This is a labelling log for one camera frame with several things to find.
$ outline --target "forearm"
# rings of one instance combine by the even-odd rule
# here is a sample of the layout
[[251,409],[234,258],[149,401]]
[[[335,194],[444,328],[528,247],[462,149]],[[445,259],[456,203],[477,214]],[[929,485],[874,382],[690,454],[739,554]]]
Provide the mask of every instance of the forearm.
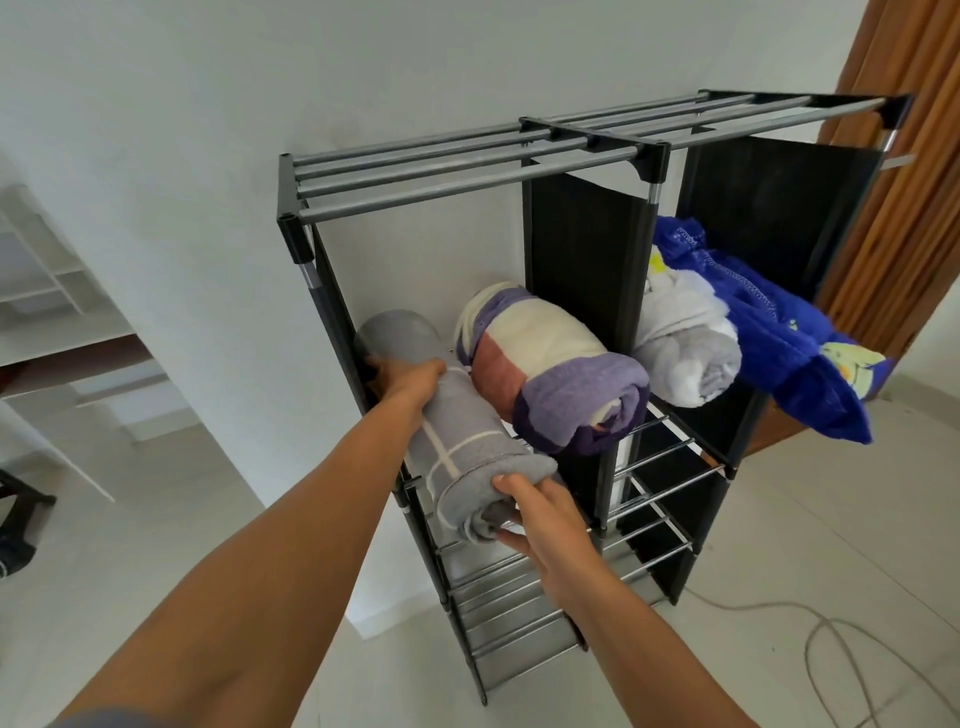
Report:
[[346,609],[419,408],[377,405],[325,461],[180,582],[64,714],[282,725]]
[[596,574],[569,611],[631,723],[756,726],[676,632],[611,572]]

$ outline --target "white towel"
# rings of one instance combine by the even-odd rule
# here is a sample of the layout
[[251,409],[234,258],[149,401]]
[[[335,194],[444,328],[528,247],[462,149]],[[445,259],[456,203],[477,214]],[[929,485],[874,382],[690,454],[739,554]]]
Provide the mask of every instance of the white towel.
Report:
[[699,407],[727,391],[740,371],[729,309],[695,271],[675,271],[650,253],[634,357],[650,389],[678,407]]

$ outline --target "hand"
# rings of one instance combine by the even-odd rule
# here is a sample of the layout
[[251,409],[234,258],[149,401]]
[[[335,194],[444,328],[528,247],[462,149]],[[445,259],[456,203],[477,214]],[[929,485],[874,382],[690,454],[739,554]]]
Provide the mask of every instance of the hand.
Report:
[[518,512],[511,520],[526,536],[500,529],[501,544],[530,557],[540,572],[543,590],[568,613],[575,613],[584,591],[597,578],[616,579],[597,553],[573,496],[559,483],[545,478],[533,485],[523,475],[498,475],[493,487],[511,496]]
[[411,364],[401,359],[368,356],[367,363],[376,369],[376,377],[369,386],[380,401],[398,398],[410,404],[418,413],[433,397],[440,375],[446,371],[442,359]]

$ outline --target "rolled towel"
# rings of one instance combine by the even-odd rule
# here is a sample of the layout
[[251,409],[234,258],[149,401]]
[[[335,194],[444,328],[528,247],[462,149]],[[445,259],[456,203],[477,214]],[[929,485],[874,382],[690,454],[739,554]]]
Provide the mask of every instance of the rolled towel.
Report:
[[410,441],[408,464],[423,476],[443,525],[474,543],[492,541],[513,512],[513,501],[493,488],[491,479],[522,473],[536,483],[557,471],[556,461],[530,452],[508,434],[493,407],[473,388],[467,371],[418,313],[377,314],[357,332],[357,348],[364,355],[413,364],[434,357],[446,362],[446,374]]
[[675,271],[650,252],[634,357],[650,390],[678,407],[699,407],[727,391],[740,371],[727,305],[695,271]]
[[608,352],[586,326],[516,283],[468,302],[455,351],[483,398],[543,452],[593,455],[643,419],[650,393],[643,367]]

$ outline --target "tiled floor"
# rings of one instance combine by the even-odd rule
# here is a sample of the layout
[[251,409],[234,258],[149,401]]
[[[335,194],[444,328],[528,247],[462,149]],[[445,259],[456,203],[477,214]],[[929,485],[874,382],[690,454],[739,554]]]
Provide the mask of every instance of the tiled floor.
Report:
[[[730,605],[796,601],[846,619],[921,668],[960,709],[960,432],[892,402],[871,405],[870,448],[812,433],[750,458],[690,588]],[[193,457],[184,457],[185,452]],[[62,481],[42,548],[0,584],[0,725],[43,725],[177,579],[258,511],[201,430],[153,441],[164,476],[110,506]],[[171,463],[183,472],[171,473]],[[795,607],[662,608],[763,726],[831,726],[804,668],[817,619]],[[960,725],[896,657],[840,625],[883,728]],[[844,728],[870,725],[851,669],[822,630],[810,668]],[[367,642],[344,624],[299,728],[353,725],[626,726],[592,658],[571,652],[480,706],[443,612]]]

